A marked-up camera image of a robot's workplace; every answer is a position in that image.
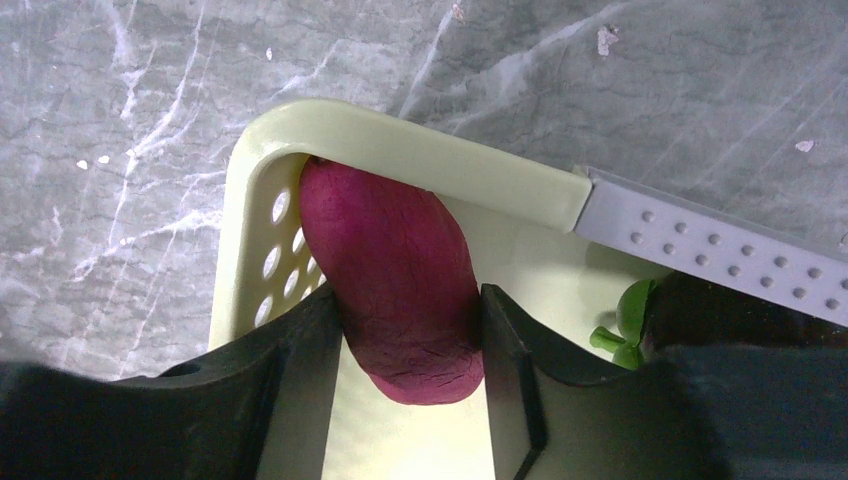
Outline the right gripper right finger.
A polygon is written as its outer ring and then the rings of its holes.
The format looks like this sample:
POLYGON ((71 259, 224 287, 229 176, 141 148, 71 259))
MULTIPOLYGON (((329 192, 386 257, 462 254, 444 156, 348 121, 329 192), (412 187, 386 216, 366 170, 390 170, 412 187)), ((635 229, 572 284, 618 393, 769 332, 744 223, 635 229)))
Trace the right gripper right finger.
POLYGON ((674 347, 618 367, 535 320, 500 287, 483 302, 499 479, 843 479, 847 354, 674 347))

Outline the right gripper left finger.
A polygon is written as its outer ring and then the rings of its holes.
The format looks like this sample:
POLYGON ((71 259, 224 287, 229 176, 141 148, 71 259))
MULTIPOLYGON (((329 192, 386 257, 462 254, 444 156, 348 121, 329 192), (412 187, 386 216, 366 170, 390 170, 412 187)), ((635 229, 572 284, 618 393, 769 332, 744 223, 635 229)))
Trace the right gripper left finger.
POLYGON ((5 479, 318 479, 341 329, 321 286, 157 377, 1 365, 5 479))

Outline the dark brown fruit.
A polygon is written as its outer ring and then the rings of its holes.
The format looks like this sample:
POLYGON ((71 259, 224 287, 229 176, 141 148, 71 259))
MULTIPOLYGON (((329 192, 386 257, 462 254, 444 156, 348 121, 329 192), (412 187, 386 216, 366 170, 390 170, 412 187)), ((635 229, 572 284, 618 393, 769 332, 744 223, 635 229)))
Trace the dark brown fruit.
POLYGON ((634 370, 672 346, 847 347, 847 328, 682 272, 639 280, 620 297, 617 333, 599 326, 590 345, 634 370))

